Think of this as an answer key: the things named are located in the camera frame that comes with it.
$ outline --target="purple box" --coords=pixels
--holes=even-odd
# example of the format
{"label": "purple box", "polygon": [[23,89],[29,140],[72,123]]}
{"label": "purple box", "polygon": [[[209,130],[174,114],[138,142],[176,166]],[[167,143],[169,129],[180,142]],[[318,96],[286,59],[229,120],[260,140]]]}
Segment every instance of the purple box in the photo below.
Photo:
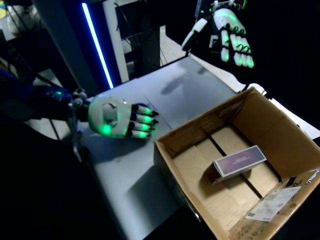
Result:
{"label": "purple box", "polygon": [[243,151],[217,159],[213,163],[221,177],[227,177],[249,170],[253,166],[266,160],[260,148],[255,145]]}

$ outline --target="small box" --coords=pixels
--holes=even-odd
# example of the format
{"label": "small box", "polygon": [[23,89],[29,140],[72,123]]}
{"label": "small box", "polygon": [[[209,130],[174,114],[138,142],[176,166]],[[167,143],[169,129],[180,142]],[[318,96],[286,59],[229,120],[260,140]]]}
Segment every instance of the small box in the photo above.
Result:
{"label": "small box", "polygon": [[[255,145],[267,161],[219,183],[209,181],[205,171],[222,151],[232,155]],[[320,183],[317,176],[305,184],[310,171],[320,168],[320,148],[254,88],[159,138],[154,164],[177,200],[219,240],[271,239]],[[293,197],[268,222],[245,218],[256,217],[262,198],[273,199],[290,187]]]}
{"label": "small box", "polygon": [[260,148],[255,145],[215,160],[205,173],[211,183],[219,183],[244,173],[266,160]]}

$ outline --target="open cardboard box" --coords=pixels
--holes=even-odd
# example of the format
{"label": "open cardboard box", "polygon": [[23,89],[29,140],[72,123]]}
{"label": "open cardboard box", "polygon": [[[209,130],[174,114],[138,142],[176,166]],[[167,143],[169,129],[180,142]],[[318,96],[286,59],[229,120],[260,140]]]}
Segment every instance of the open cardboard box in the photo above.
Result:
{"label": "open cardboard box", "polygon": [[[217,239],[270,239],[320,182],[320,148],[254,88],[169,132],[156,142],[154,163],[179,200]],[[248,172],[211,184],[205,170],[222,153],[258,145],[267,158]],[[301,186],[270,222],[245,215],[275,189]]]}

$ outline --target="table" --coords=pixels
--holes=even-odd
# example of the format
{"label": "table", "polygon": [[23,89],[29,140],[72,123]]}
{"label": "table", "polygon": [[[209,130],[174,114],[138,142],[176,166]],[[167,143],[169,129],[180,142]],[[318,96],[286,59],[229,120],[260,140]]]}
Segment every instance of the table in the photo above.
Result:
{"label": "table", "polygon": [[154,140],[235,94],[191,57],[103,93],[148,104],[160,114],[149,141],[106,138],[91,131],[87,123],[79,125],[82,144],[90,150],[90,160],[123,238],[145,238],[179,208],[154,167]]}

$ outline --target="floor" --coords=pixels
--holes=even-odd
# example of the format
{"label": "floor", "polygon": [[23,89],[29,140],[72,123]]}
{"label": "floor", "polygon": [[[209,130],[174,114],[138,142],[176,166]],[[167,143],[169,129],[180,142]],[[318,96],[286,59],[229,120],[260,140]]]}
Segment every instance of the floor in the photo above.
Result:
{"label": "floor", "polygon": [[[124,43],[123,45],[124,51],[126,51],[126,48],[129,48],[128,45]],[[165,65],[167,63],[173,62],[174,60],[181,58],[185,55],[185,52],[181,50],[181,46],[174,41],[172,41],[170,38],[166,36],[166,27],[162,26],[160,28],[160,47],[161,47],[161,63],[162,65]],[[217,68],[200,58],[196,56],[191,56],[194,58],[197,62],[199,62],[201,65],[203,65],[206,69],[208,69],[210,72],[212,72],[214,75],[216,75],[218,78],[220,78],[223,82],[225,82],[231,89],[238,92],[244,88],[244,84],[241,84],[237,81],[235,76],[233,76],[231,73],[224,71],[220,68]],[[56,84],[60,84],[58,79],[54,76],[51,70],[46,70],[44,72],[40,73],[43,77],[46,77],[47,79],[51,80],[52,82]],[[258,84],[251,84],[251,87],[255,87],[259,92],[263,92],[264,89],[258,85]],[[279,102],[277,102],[275,99],[272,99],[271,102],[276,105],[279,109],[281,109],[284,113],[286,113],[297,125],[300,126],[300,128],[306,132],[307,135],[309,135],[312,139],[315,139],[317,137],[320,137],[320,131],[305,122],[303,119],[298,117],[297,115],[293,114],[289,110],[287,110],[285,107],[283,107]],[[38,132],[42,133],[43,135],[52,138],[57,139],[57,136],[55,135],[55,132],[53,131],[53,127],[50,124],[50,121],[48,119],[41,119],[41,120],[30,120],[26,122],[29,126],[37,130]],[[63,121],[53,120],[53,124],[58,132],[58,136],[60,139],[63,139],[65,136],[67,136],[70,133],[70,130],[67,126],[67,124]]]}

